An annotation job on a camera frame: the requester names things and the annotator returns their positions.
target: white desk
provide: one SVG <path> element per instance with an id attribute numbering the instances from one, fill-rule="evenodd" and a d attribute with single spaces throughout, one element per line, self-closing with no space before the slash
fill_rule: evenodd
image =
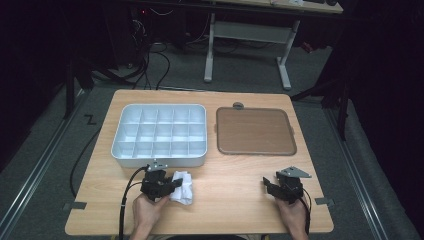
<path id="1" fill-rule="evenodd" d="M 289 0 L 273 0 L 271 5 L 270 0 L 217 0 L 216 2 L 223 3 L 236 3 L 236 4 L 249 4 L 266 7 L 287 8 L 299 11 L 314 11 L 323 13 L 342 13 L 343 9 L 339 4 L 329 6 L 327 4 L 318 4 L 311 2 L 304 2 L 303 6 L 295 5 Z M 277 66 L 280 71 L 281 81 L 285 90 L 291 89 L 290 79 L 287 74 L 286 61 L 289 56 L 290 49 L 296 37 L 300 21 L 294 21 L 292 27 L 272 27 L 264 25 L 234 23 L 226 21 L 215 21 L 215 14 L 211 14 L 210 31 L 209 31 L 209 48 L 206 56 L 205 66 L 205 82 L 212 81 L 213 75 L 213 45 L 215 37 L 233 38 L 240 40 L 250 40 L 258 42 L 271 42 L 277 44 L 284 44 L 285 47 L 281 52 L 280 57 L 277 57 Z"/>

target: metal rail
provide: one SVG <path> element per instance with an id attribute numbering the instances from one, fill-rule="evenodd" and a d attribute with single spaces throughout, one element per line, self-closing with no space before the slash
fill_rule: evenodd
<path id="1" fill-rule="evenodd" d="M 78 112 L 80 106 L 88 97 L 88 92 L 81 90 L 77 96 L 77 102 L 75 104 L 75 109 L 70 114 L 67 119 L 63 119 L 60 123 L 58 129 L 54 133 L 52 139 L 44 150 L 43 154 L 39 158 L 37 164 L 32 170 L 31 174 L 25 181 L 15 200 L 9 207 L 9 210 L 3 217 L 0 222 L 0 239 L 8 239 L 10 234 L 13 231 L 16 223 L 19 220 L 19 217 L 25 210 L 29 200 L 37 189 L 39 183 L 41 182 L 44 174 L 46 173 L 50 163 L 53 161 L 54 155 L 56 153 L 57 147 L 63 139 L 63 136 L 66 133 L 70 123 L 72 122 L 74 116 Z"/>
<path id="2" fill-rule="evenodd" d="M 337 130 L 337 119 L 335 113 L 331 109 L 324 109 L 324 114 L 327 117 L 334 136 L 337 138 L 340 149 L 343 152 L 346 169 L 350 180 L 352 181 L 353 188 L 358 196 L 359 203 L 361 204 L 362 210 L 364 211 L 365 217 L 371 228 L 371 231 L 375 239 L 389 239 L 386 230 L 384 229 L 383 223 L 378 216 L 376 207 L 373 200 L 371 199 L 368 190 L 362 181 L 361 175 L 356 168 L 355 161 L 349 151 L 346 141 L 343 141 Z"/>

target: wrist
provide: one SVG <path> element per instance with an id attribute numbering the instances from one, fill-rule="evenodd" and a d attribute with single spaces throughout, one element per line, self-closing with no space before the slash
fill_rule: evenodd
<path id="1" fill-rule="evenodd" d="M 131 233 L 130 240 L 147 240 L 150 234 L 151 227 L 137 226 Z"/>
<path id="2" fill-rule="evenodd" d="M 305 231 L 290 232 L 293 240 L 308 240 L 308 234 Z"/>

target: wooden table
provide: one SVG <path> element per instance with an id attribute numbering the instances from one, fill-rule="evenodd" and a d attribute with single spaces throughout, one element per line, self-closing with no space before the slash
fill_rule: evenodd
<path id="1" fill-rule="evenodd" d="M 216 110 L 242 102 L 245 107 L 279 108 L 289 117 L 297 153 L 293 156 L 224 155 L 217 149 Z M 170 202 L 152 234 L 254 234 L 284 233 L 277 206 L 265 193 L 262 177 L 274 180 L 275 172 L 296 166 L 312 175 L 302 179 L 312 199 L 323 197 L 299 122 L 290 98 L 282 94 L 118 90 L 111 102 L 102 130 L 82 180 L 76 201 L 86 208 L 73 209 L 66 224 L 70 235 L 114 235 L 118 233 L 119 211 L 124 189 L 135 169 L 121 168 L 111 155 L 111 146 L 122 109 L 131 103 L 197 103 L 206 108 L 208 152 L 205 164 L 188 170 L 193 178 L 193 204 Z M 144 177 L 140 173 L 135 181 Z M 133 227 L 132 200 L 140 194 L 133 187 L 128 194 L 125 233 Z M 333 222 L 326 205 L 312 201 L 310 231 L 330 232 Z"/>

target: brown tray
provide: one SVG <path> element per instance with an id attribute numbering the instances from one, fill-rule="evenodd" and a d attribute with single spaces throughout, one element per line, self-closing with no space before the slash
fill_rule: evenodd
<path id="1" fill-rule="evenodd" d="M 281 109 L 221 107 L 216 120 L 218 149 L 224 154 L 296 153 L 293 129 Z"/>

